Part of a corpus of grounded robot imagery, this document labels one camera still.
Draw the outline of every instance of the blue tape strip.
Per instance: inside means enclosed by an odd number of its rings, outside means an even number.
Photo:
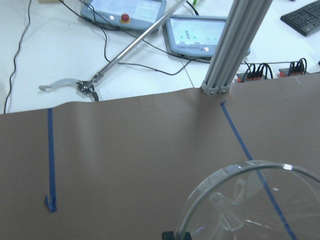
[[[48,118],[48,146],[49,146],[49,184],[50,196],[45,196],[45,204],[50,212],[57,211],[56,200],[56,174],[55,174],[55,148],[54,148],[54,123],[52,108],[47,110]]]
[[[229,115],[229,113],[228,113],[228,111],[227,111],[227,108],[226,108],[226,105],[225,105],[225,101],[223,101],[223,102],[221,103],[221,108],[222,108],[222,111],[223,111],[223,113],[224,113],[227,121],[229,122],[229,125],[230,125],[230,127],[231,127],[231,129],[232,129],[232,131],[233,131],[233,133],[234,133],[234,135],[235,135],[235,137],[236,137],[236,139],[238,140],[239,144],[241,145],[243,152],[245,153],[246,157],[247,157],[250,161],[252,161],[253,158],[252,158],[249,150],[247,149],[247,147],[246,147],[246,145],[245,145],[245,142],[244,142],[243,139],[241,138],[238,130],[236,129],[236,126],[234,125],[234,122],[232,121],[232,119],[231,119],[231,117],[230,117],[230,115]],[[289,224],[288,224],[288,222],[287,222],[284,214],[282,213],[282,211],[281,211],[281,209],[280,209],[280,207],[279,207],[279,205],[278,205],[275,197],[273,196],[273,194],[272,194],[272,192],[271,192],[271,190],[270,190],[270,188],[269,188],[269,186],[268,186],[268,184],[267,184],[264,176],[262,175],[261,171],[257,170],[257,175],[258,175],[261,183],[263,184],[264,189],[265,189],[265,191],[266,191],[266,194],[268,195],[268,197],[269,197],[269,199],[270,199],[270,201],[271,201],[271,203],[272,203],[272,205],[273,205],[273,208],[274,208],[274,210],[276,211],[276,213],[278,214],[278,216],[279,216],[279,218],[280,218],[280,220],[281,220],[281,222],[282,222],[285,230],[287,231],[287,233],[289,234],[289,236],[290,236],[290,238],[291,238],[292,240],[297,240],[296,235],[295,235],[294,232],[291,230],[291,228],[290,228],[290,226],[289,226]]]

